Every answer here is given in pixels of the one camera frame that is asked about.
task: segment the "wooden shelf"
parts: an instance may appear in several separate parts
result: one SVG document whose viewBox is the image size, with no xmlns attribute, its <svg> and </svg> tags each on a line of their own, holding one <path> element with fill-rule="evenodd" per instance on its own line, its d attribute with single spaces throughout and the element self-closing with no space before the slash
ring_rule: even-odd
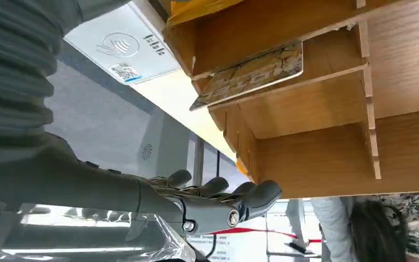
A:
<svg viewBox="0 0 419 262">
<path fill-rule="evenodd" d="M 345 28 L 311 38 L 304 42 L 303 74 L 296 78 L 210 106 L 209 109 L 212 110 L 230 104 L 272 96 L 274 93 L 299 88 L 304 85 L 362 70 L 367 67 L 368 63 L 367 59 L 361 57 L 355 38 L 355 33 Z"/>
<path fill-rule="evenodd" d="M 359 124 L 258 140 L 258 152 L 261 180 L 279 183 L 282 198 L 359 194 L 377 181 Z"/>
<path fill-rule="evenodd" d="M 376 118 L 419 111 L 419 1 L 370 19 L 368 30 Z"/>
<path fill-rule="evenodd" d="M 419 112 L 379 119 L 376 130 L 386 190 L 419 192 Z"/>
<path fill-rule="evenodd" d="M 198 21 L 192 75 L 206 77 L 279 49 L 294 39 L 307 40 L 376 14 L 399 0 L 355 1 L 245 0 Z"/>
<path fill-rule="evenodd" d="M 193 73 L 207 71 L 194 77 L 201 89 L 207 79 L 198 77 L 215 68 L 306 39 L 303 75 L 209 107 L 256 181 L 275 180 L 283 198 L 419 192 L 419 0 L 311 0 L 288 10 L 288 1 L 268 2 L 202 19 L 196 32 L 211 37 L 194 35 L 192 57 Z M 337 17 L 357 23 L 334 31 Z M 303 27 L 274 26 L 285 21 Z M 270 37 L 250 39 L 255 31 Z"/>
<path fill-rule="evenodd" d="M 376 125 L 380 180 L 358 124 L 258 140 L 261 180 L 278 182 L 282 198 L 419 192 L 419 112 Z"/>
<path fill-rule="evenodd" d="M 258 139 L 362 121 L 357 73 L 259 97 L 239 104 Z"/>
</svg>

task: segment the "bolt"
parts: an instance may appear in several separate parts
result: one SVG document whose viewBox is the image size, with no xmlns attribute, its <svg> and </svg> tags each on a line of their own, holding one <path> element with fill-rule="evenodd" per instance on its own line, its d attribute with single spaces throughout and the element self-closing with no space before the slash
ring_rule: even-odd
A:
<svg viewBox="0 0 419 262">
<path fill-rule="evenodd" d="M 195 223 L 192 221 L 187 221 L 182 225 L 182 228 L 187 232 L 191 232 L 195 228 Z"/>
<path fill-rule="evenodd" d="M 229 212 L 229 216 L 227 222 L 231 228 L 235 227 L 238 224 L 238 220 L 240 219 L 240 215 L 236 209 L 232 209 Z"/>
</svg>

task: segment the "qr code sticker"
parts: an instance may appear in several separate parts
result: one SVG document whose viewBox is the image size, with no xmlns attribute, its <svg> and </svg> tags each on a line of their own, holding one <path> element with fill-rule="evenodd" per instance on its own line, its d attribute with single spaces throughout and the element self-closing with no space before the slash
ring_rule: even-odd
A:
<svg viewBox="0 0 419 262">
<path fill-rule="evenodd" d="M 120 63 L 110 67 L 113 72 L 118 75 L 124 82 L 131 82 L 137 79 L 141 79 L 142 76 L 139 75 L 136 70 L 128 63 Z"/>
</svg>

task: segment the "white panel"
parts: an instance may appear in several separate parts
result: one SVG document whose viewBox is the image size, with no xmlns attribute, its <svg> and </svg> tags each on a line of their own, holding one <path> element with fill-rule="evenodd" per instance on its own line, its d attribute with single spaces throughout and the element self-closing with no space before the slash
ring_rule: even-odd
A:
<svg viewBox="0 0 419 262">
<path fill-rule="evenodd" d="M 65 40 L 125 85 L 179 69 L 159 34 L 162 25 L 148 7 L 143 1 L 129 3 L 83 23 Z"/>
</svg>

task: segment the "dark hair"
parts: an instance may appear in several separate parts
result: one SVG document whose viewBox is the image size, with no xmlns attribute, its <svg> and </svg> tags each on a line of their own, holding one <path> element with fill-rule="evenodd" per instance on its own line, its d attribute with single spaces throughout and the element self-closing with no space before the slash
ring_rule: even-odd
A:
<svg viewBox="0 0 419 262">
<path fill-rule="evenodd" d="M 386 209 L 393 217 L 388 218 Z M 392 225 L 389 219 L 398 221 Z M 394 207 L 378 201 L 358 203 L 350 217 L 354 252 L 359 262 L 406 262 L 407 223 Z"/>
</svg>

